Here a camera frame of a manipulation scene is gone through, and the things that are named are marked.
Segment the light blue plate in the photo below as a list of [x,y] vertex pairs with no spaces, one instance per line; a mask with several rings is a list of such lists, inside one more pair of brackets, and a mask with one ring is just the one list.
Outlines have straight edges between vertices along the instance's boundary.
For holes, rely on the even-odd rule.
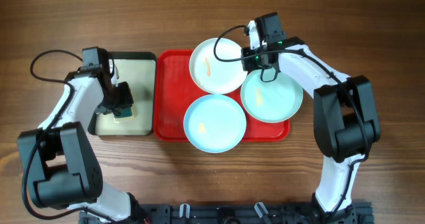
[[247,129],[246,115],[232,98],[209,94],[196,99],[185,112],[183,129],[197,149],[223,153],[242,141]]

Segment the green yellow sponge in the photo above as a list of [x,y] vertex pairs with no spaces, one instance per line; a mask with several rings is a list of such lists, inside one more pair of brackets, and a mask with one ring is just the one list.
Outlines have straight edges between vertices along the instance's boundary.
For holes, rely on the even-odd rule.
[[133,115],[133,111],[131,107],[116,108],[112,110],[112,113],[114,114],[114,118],[117,118],[117,119],[129,118]]

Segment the white plate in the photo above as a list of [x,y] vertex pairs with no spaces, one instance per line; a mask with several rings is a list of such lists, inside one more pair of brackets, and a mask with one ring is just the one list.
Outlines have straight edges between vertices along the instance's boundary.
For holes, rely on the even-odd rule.
[[228,94],[239,88],[248,72],[241,61],[222,62],[213,53],[216,38],[200,43],[189,59],[189,73],[193,82],[205,92]]

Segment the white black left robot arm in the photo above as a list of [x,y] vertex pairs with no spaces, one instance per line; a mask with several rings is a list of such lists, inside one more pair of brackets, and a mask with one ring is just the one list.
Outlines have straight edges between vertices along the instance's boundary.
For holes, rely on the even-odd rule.
[[137,202],[104,183],[86,132],[96,113],[117,109],[126,83],[112,84],[107,68],[68,74],[52,114],[17,140],[24,174],[21,193],[27,211],[43,220],[85,212],[107,223],[135,220]]

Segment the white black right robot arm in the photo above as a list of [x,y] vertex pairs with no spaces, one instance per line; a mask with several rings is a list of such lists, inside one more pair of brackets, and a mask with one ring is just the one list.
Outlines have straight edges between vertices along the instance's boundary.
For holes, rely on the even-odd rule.
[[241,57],[248,70],[277,70],[313,98],[313,133],[324,155],[314,200],[324,217],[340,214],[352,204],[357,170],[381,137],[371,82],[331,68],[297,37],[243,48]]

